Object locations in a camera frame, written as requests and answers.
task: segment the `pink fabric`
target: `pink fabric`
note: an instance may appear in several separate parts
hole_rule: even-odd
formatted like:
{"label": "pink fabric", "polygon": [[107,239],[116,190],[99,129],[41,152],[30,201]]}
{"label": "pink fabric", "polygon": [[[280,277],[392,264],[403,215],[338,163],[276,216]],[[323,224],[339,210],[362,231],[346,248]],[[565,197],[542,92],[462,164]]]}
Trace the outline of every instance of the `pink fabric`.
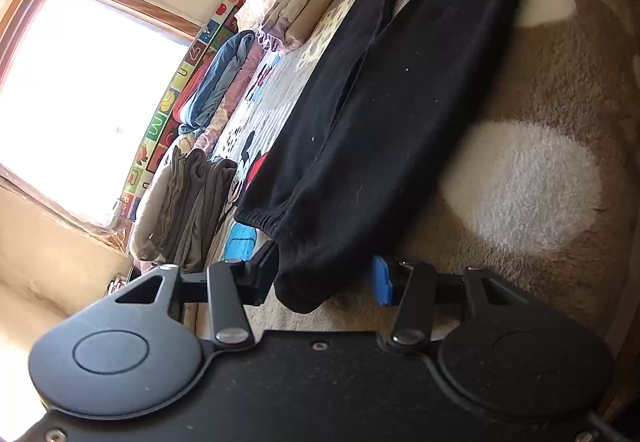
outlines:
{"label": "pink fabric", "polygon": [[157,263],[152,261],[140,261],[139,259],[133,259],[133,266],[139,269],[140,274],[146,274],[151,269],[156,268]]}
{"label": "pink fabric", "polygon": [[196,143],[193,145],[194,148],[203,149],[207,155],[213,151],[222,130],[229,121],[229,117],[238,106],[247,86],[249,86],[249,82],[254,76],[263,55],[264,49],[262,45],[258,43],[257,39],[254,40],[254,44],[249,49],[249,54],[246,56],[242,68],[236,73],[233,82],[226,90],[225,96],[220,101],[220,105],[211,119],[211,123],[202,135],[197,138]]}

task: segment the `gray folded cloth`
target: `gray folded cloth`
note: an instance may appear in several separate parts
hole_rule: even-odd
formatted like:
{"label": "gray folded cloth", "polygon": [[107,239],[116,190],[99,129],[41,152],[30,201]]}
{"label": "gray folded cloth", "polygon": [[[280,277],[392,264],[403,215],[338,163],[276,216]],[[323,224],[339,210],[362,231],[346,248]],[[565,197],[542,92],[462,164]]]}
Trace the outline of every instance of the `gray folded cloth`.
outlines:
{"label": "gray folded cloth", "polygon": [[154,231],[149,237],[151,243],[156,247],[159,247],[166,241],[169,229],[171,229],[171,224],[174,221],[177,202],[185,183],[186,160],[187,155],[181,153],[180,148],[175,146],[172,151],[171,174],[164,194],[164,200],[158,213],[158,221],[156,222]]}
{"label": "gray folded cloth", "polygon": [[228,159],[209,164],[206,181],[193,204],[174,257],[174,263],[183,272],[196,272],[204,268],[237,167],[235,162]]}
{"label": "gray folded cloth", "polygon": [[173,263],[182,231],[187,226],[193,204],[207,178],[207,155],[202,149],[193,149],[184,165],[185,180],[175,206],[175,214],[167,239],[158,248],[167,263]]}

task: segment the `bright window light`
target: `bright window light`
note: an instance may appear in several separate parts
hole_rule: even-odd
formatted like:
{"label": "bright window light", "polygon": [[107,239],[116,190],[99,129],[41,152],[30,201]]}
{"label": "bright window light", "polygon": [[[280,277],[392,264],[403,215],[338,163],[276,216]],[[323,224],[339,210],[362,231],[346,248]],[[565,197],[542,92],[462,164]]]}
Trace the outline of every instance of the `bright window light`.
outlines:
{"label": "bright window light", "polygon": [[108,225],[188,44],[97,0],[47,0],[0,89],[0,163]]}

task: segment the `window frame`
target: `window frame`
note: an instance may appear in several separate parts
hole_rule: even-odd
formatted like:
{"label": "window frame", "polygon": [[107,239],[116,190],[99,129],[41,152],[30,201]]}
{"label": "window frame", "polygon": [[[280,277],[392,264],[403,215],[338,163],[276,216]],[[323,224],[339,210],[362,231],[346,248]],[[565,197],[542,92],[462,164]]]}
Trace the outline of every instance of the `window frame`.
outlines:
{"label": "window frame", "polygon": [[[13,28],[2,36],[0,40],[0,89],[6,73],[11,68],[15,51],[27,32],[31,21],[38,14],[47,0],[30,0],[28,5],[19,15]],[[169,31],[179,37],[194,40],[200,31],[200,25],[193,23],[181,16],[173,14],[166,9],[153,5],[146,0],[97,0],[108,6],[122,10],[147,23],[155,25],[163,30]]]}

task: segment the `white spot on rug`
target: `white spot on rug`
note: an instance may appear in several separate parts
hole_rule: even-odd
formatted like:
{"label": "white spot on rug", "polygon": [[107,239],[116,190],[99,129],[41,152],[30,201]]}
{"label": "white spot on rug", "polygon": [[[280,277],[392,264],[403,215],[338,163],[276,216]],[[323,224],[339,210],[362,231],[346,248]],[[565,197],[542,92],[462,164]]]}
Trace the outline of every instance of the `white spot on rug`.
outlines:
{"label": "white spot on rug", "polygon": [[511,121],[473,126],[440,188],[485,242],[536,254],[593,225],[602,184],[589,149],[549,127]]}
{"label": "white spot on rug", "polygon": [[566,19],[575,12],[574,0],[520,0],[516,27],[533,27]]}

